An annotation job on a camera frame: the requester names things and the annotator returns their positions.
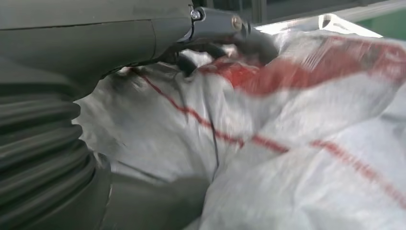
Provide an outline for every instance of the red stripe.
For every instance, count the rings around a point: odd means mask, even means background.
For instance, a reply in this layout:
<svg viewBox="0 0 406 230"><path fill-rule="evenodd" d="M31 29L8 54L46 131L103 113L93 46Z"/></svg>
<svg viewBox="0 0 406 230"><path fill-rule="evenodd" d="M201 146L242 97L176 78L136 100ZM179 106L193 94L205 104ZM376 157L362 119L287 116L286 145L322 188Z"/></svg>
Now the red stripe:
<svg viewBox="0 0 406 230"><path fill-rule="evenodd" d="M267 147L267 148L269 148L271 150L275 150L275 151L278 151L278 152L285 153L285 152L289 151L289 149L287 147L282 146L282 145L280 145L279 143L277 143L277 142L275 142L273 140L265 139L265 138L260 137L258 135L255 135L252 138L252 141L254 143L258 144L258 145L265 146L265 147Z"/></svg>
<svg viewBox="0 0 406 230"><path fill-rule="evenodd" d="M170 98L160 88L158 88L156 85L154 85L147 77L141 76L141 78L143 78L157 93L159 93L160 95L165 97L172 104L172 106L175 109L177 109L180 112L187 113L187 114L193 116L197 120L197 122L199 122L199 124L201 124L202 126L204 126L206 128L212 129L212 125L211 125L210 121L201 117L196 112L196 110L189 108L189 107L181 107L181 106L177 105L176 102L172 98ZM222 139L224 141L238 144L240 146L240 148L244 146L244 140L242 138L234 138L234 137L230 136L229 134L220 132L218 130L214 130L214 135L217 138ZM278 144L277 142L270 140L270 139L262 138L258 135L255 135L252 140L254 143L262 145L273 151L277 151L277 152L281 152L281 153L285 153L288 151L288 149L286 147Z"/></svg>
<svg viewBox="0 0 406 230"><path fill-rule="evenodd" d="M347 153L337 144L330 141L313 141L311 146L319 147L330 152L334 157L341 160L346 165L351 166L365 179L377 183L381 189L391 197L402 209L406 209L406 197L402 195L392 184L384 179L375 169L370 165L363 163L361 160Z"/></svg>

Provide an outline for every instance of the gray panel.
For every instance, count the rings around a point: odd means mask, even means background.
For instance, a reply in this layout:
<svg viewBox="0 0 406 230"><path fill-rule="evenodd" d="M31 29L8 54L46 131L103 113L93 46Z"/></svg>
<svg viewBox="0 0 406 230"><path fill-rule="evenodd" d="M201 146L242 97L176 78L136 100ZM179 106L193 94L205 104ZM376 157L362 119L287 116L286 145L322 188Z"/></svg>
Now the gray panel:
<svg viewBox="0 0 406 230"><path fill-rule="evenodd" d="M191 0L1 0L0 29L190 17Z"/></svg>
<svg viewBox="0 0 406 230"><path fill-rule="evenodd" d="M0 31L1 79L10 83L70 84L78 90L72 94L83 96L108 71L150 60L154 47L152 23L146 20L3 30Z"/></svg>

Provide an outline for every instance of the white plastic sheet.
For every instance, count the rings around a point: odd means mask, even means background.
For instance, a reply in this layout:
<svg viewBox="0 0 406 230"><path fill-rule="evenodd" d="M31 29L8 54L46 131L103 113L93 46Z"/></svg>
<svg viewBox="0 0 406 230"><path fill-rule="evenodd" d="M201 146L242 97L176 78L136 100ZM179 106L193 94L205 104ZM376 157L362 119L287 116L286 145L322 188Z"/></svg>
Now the white plastic sheet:
<svg viewBox="0 0 406 230"><path fill-rule="evenodd" d="M405 229L405 44L274 41L265 67L226 57L187 79L154 65L102 80L78 101L82 138L126 175L210 180L201 230Z"/></svg>

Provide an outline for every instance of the metal screw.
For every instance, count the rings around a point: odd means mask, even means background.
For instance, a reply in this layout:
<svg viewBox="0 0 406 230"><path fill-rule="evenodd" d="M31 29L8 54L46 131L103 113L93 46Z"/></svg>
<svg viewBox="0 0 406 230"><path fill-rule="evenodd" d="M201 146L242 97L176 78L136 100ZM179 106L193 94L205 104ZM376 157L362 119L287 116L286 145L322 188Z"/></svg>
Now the metal screw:
<svg viewBox="0 0 406 230"><path fill-rule="evenodd" d="M231 24L237 31L240 31L242 29L242 20L238 16L233 16L233 18L231 19Z"/></svg>
<svg viewBox="0 0 406 230"><path fill-rule="evenodd" d="M191 17L193 20L199 20L202 18L202 14L200 14L199 11L194 10L194 11L191 11Z"/></svg>

